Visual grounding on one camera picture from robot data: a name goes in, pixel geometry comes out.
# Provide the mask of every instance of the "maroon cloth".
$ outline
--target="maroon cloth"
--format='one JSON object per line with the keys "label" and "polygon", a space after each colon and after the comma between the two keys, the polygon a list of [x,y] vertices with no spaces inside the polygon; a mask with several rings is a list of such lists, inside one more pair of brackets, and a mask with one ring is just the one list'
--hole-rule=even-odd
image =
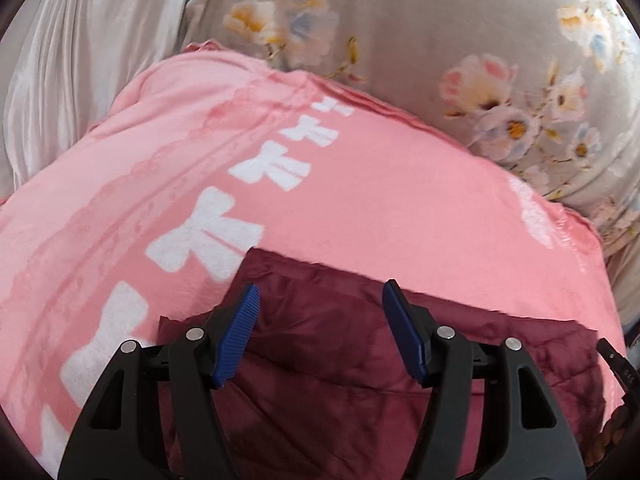
{"label": "maroon cloth", "polygon": [[[222,305],[233,303],[246,282],[260,289],[260,316],[236,376],[214,394],[244,479],[400,478],[430,391],[404,369],[380,305],[382,284],[251,250]],[[425,294],[406,296],[471,340],[520,339],[578,442],[590,444],[605,406],[595,332],[573,321],[516,318]],[[159,343],[208,315],[161,319]],[[180,472],[167,388],[161,397],[170,463]],[[481,419],[482,383],[476,381],[460,473],[473,469]]]}

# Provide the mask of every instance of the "pink towel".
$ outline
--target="pink towel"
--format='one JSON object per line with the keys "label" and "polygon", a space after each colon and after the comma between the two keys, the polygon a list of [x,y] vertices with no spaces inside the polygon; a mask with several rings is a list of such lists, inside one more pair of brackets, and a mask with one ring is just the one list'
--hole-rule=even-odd
{"label": "pink towel", "polygon": [[623,350],[583,218],[396,108],[209,45],[140,74],[0,209],[0,402],[50,472],[119,343],[211,309],[251,246]]}

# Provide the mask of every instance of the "yellow flower center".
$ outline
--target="yellow flower center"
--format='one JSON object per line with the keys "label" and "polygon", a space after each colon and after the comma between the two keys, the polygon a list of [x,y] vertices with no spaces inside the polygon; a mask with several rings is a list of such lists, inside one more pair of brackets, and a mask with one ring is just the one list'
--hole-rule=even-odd
{"label": "yellow flower center", "polygon": [[231,17],[236,20],[240,20],[244,23],[244,26],[250,28],[252,32],[260,32],[265,23],[263,20],[258,20],[249,9],[238,9],[231,13]]}
{"label": "yellow flower center", "polygon": [[589,148],[584,142],[581,142],[575,147],[575,154],[580,158],[584,158],[589,153]]}
{"label": "yellow flower center", "polygon": [[507,133],[513,140],[521,139],[527,133],[527,125],[522,121],[509,121],[507,124]]}
{"label": "yellow flower center", "polygon": [[568,18],[560,18],[560,23],[564,28],[575,28],[582,25],[580,16],[569,16]]}

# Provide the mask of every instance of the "blue rubber pad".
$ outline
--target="blue rubber pad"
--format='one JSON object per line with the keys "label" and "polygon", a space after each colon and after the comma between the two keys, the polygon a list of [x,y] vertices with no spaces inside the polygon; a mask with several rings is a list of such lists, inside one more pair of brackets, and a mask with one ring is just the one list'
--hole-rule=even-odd
{"label": "blue rubber pad", "polygon": [[423,384],[428,376],[424,361],[424,343],[406,310],[405,303],[406,300],[396,293],[393,285],[386,282],[382,288],[382,307],[386,320],[391,327],[406,371]]}
{"label": "blue rubber pad", "polygon": [[211,378],[217,388],[221,388],[226,380],[235,375],[259,312],[260,292],[258,287],[251,285],[239,302],[216,349],[216,367]]}

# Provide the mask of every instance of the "floral fabric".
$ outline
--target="floral fabric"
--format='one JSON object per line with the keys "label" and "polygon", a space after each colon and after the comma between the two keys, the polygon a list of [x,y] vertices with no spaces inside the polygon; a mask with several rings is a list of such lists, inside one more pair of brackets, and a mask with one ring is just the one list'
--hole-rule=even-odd
{"label": "floral fabric", "polygon": [[189,39],[209,38],[405,108],[585,215],[606,256],[640,233],[640,40],[616,0],[208,0]]}

